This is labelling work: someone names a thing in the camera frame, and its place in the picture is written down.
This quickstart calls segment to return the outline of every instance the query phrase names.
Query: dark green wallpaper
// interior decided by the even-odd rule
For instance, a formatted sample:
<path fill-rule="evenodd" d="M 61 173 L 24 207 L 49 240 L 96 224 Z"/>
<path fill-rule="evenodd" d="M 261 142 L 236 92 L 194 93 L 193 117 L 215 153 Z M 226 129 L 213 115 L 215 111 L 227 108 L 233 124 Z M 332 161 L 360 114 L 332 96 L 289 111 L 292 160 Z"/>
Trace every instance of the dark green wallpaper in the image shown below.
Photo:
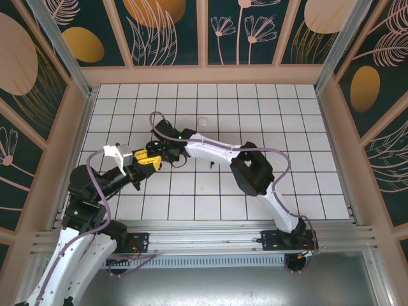
<path fill-rule="evenodd" d="M 341 68 L 341 66 L 343 65 L 344 60 L 346 59 L 346 57 L 349 55 L 349 50 L 351 48 L 351 46 L 353 46 L 356 43 L 356 40 L 358 39 L 358 37 L 360 36 L 361 31 L 364 29 L 365 24 L 367 23 L 367 21 L 370 19 L 370 16 L 372 14 L 372 12 L 374 11 L 375 7 L 377 6 L 379 0 L 373 0 L 371 2 L 370 5 L 370 9 L 368 10 L 367 14 L 365 15 L 365 18 L 363 19 L 363 21 L 361 22 L 358 30 L 356 31 L 356 33 L 354 34 L 354 37 L 352 38 L 352 40 L 350 41 L 349 46 L 347 47 L 347 49 L 344 51 L 343 56 L 340 58 L 339 63 L 337 64 L 337 66 L 334 68 L 334 73 L 337 74 L 337 72 L 339 71 L 339 69 Z"/>
<path fill-rule="evenodd" d="M 14 231 L 43 151 L 0 114 L 0 228 Z"/>
<path fill-rule="evenodd" d="M 324 63 L 353 4 L 348 0 L 301 0 L 282 64 Z"/>
<path fill-rule="evenodd" d="M 408 263 L 408 239 L 401 240 L 400 241 L 402 252 L 404 252 L 405 259 L 407 260 Z"/>
<path fill-rule="evenodd" d="M 315 33 L 307 27 L 305 23 L 307 1 L 300 1 L 282 64 L 322 64 L 338 35 L 338 33 Z"/>
<path fill-rule="evenodd" d="M 197 65 L 196 0 L 157 3 L 159 8 L 153 0 L 115 0 L 133 64 Z"/>
<path fill-rule="evenodd" d="M 66 83 L 10 0 L 0 3 L 0 32 L 0 98 L 48 139 Z"/>
<path fill-rule="evenodd" d="M 371 169 L 394 226 L 408 222 L 408 109 L 366 147 Z"/>
<path fill-rule="evenodd" d="M 408 4 L 398 14 L 399 3 L 389 1 L 339 82 L 360 136 L 408 90 Z"/>
<path fill-rule="evenodd" d="M 208 1 L 209 65 L 237 64 L 237 53 L 239 64 L 272 63 L 288 1 L 258 3 L 262 5 L 251 1 L 251 6 L 244 8 L 238 1 Z"/>
<path fill-rule="evenodd" d="M 81 67 L 124 66 L 102 0 L 45 4 Z"/>
<path fill-rule="evenodd" d="M 6 259 L 8 248 L 9 248 L 8 245 L 0 244 L 0 271 L 1 271 L 1 267 L 3 266 L 4 261 Z"/>
<path fill-rule="evenodd" d="M 62 61 L 61 57 L 59 56 L 58 52 L 55 50 L 55 48 L 53 47 L 50 39 L 48 38 L 47 34 L 45 34 L 42 26 L 40 26 L 40 24 L 38 23 L 38 21 L 35 19 L 33 11 L 31 11 L 30 6 L 28 5 L 26 0 L 23 0 L 22 3 L 24 4 L 25 8 L 27 9 L 27 11 L 30 13 L 31 17 L 35 20 L 37 27 L 40 29 L 42 35 L 44 36 L 45 40 L 47 41 L 47 43 L 50 45 L 50 47 L 52 48 L 52 50 L 54 51 L 54 54 L 58 57 L 59 62 L 61 63 L 61 65 L 64 67 L 65 72 L 68 74 L 68 76 L 71 76 L 71 73 L 68 71 L 67 67 L 65 66 L 64 62 Z"/>

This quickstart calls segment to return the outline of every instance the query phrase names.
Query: black mounting bracket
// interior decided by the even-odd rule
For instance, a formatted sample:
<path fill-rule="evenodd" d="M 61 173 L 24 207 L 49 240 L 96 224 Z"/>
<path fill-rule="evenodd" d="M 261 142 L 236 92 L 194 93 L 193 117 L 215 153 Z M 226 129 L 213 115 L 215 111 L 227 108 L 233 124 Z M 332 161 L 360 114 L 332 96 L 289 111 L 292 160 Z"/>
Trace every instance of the black mounting bracket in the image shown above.
<path fill-rule="evenodd" d="M 129 254 L 137 253 L 135 246 L 138 248 L 140 253 L 147 253 L 149 248 L 149 233 L 128 233 L 127 242 L 121 247 L 117 248 L 114 254 Z"/>
<path fill-rule="evenodd" d="M 262 244 L 262 249 L 264 251 L 288 251 L 288 250 L 305 250 L 309 248 L 309 245 L 313 245 L 313 235 L 310 229 L 305 229 L 303 233 L 300 235 L 297 243 L 293 245 L 288 245 L 284 243 L 282 239 L 282 231 L 273 230 L 273 231 L 262 231 L 261 238 L 257 239 L 256 241 Z"/>

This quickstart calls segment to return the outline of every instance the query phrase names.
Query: orange circle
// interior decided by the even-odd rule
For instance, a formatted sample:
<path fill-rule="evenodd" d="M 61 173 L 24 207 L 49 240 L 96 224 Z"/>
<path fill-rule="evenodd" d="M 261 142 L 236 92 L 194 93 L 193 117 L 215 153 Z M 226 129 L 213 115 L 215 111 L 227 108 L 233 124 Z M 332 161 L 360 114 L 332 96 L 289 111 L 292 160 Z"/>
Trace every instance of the orange circle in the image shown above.
<path fill-rule="evenodd" d="M 186 0 L 123 0 L 123 4 L 139 24 L 153 28 L 169 26 L 166 12 L 175 24 L 186 11 Z"/>

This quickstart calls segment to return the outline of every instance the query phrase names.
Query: small white object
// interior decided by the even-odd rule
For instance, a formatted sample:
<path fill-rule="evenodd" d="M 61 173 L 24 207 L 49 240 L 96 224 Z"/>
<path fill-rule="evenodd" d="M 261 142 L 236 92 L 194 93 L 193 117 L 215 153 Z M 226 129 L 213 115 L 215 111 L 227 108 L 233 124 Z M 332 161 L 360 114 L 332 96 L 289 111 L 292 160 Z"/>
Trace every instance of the small white object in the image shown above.
<path fill-rule="evenodd" d="M 198 126 L 199 127 L 204 127 L 204 126 L 207 126 L 207 123 L 208 123 L 208 119 L 207 118 L 205 118 L 205 117 L 200 117 L 200 118 L 198 118 Z"/>
<path fill-rule="evenodd" d="M 126 176 L 124 170 L 125 166 L 130 166 L 132 164 L 132 151 L 128 145 L 105 145 L 103 147 L 105 151 L 105 156 L 110 156 L 115 159 L 120 172 Z"/>

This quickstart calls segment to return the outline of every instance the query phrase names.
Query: tiled floor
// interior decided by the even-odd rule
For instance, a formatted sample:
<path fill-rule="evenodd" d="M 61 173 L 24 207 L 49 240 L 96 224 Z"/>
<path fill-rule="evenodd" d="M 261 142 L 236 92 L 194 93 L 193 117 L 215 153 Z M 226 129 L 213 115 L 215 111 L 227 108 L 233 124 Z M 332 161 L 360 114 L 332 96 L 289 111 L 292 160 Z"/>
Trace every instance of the tiled floor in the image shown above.
<path fill-rule="evenodd" d="M 144 148 L 152 139 L 149 113 L 166 115 L 178 130 L 195 129 L 225 143 L 254 142 L 287 152 L 292 172 L 278 184 L 288 207 L 311 219 L 348 219 L 335 163 L 311 85 L 102 85 L 79 163 L 94 150 L 117 142 Z M 207 118 L 199 127 L 198 118 Z M 281 156 L 266 153 L 275 174 Z M 98 171 L 112 158 L 92 161 Z M 227 167 L 189 159 L 182 168 L 166 164 L 142 190 L 126 186 L 110 200 L 116 219 L 271 219 L 261 203 L 245 196 Z"/>

